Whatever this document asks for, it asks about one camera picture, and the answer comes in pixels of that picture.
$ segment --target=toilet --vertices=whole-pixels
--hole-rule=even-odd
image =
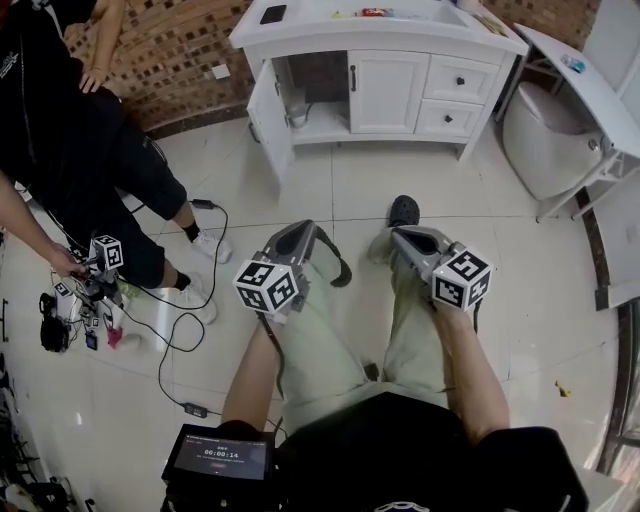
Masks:
[[[583,123],[541,87],[521,83],[507,108],[507,158],[539,201],[575,186],[602,158],[601,132]]]

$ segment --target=hand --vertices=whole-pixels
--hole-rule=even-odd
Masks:
[[[87,268],[76,262],[73,255],[60,244],[53,244],[49,263],[60,277],[68,277],[72,272],[76,274],[85,274],[87,272]]]
[[[80,90],[87,94],[89,92],[96,92],[100,89],[100,86],[107,80],[107,72],[100,68],[91,68],[89,71],[82,75],[80,80]]]

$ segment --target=electronics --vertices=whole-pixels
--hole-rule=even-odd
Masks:
[[[269,23],[277,23],[284,18],[284,12],[287,10],[286,5],[272,5],[265,9],[260,25],[268,25]]]
[[[226,430],[183,425],[162,473],[169,510],[279,509],[274,435],[254,433],[240,439]]]

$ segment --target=foot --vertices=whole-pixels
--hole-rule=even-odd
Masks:
[[[389,227],[417,226],[420,222],[420,207],[409,196],[396,197],[389,212]]]
[[[194,313],[203,324],[209,325],[218,316],[218,308],[213,298],[205,306],[205,302],[209,298],[209,294],[204,291],[202,279],[198,274],[187,272],[187,276],[191,279],[191,283],[178,294],[177,305],[183,308],[201,308],[193,310]]]
[[[212,260],[216,257],[216,251],[218,251],[218,263],[226,263],[233,253],[229,242],[226,240],[220,241],[206,231],[200,231],[198,238],[193,241],[193,246]]]

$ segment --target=display screen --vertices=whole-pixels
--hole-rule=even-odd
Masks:
[[[175,467],[207,475],[263,480],[267,443],[187,435]]]

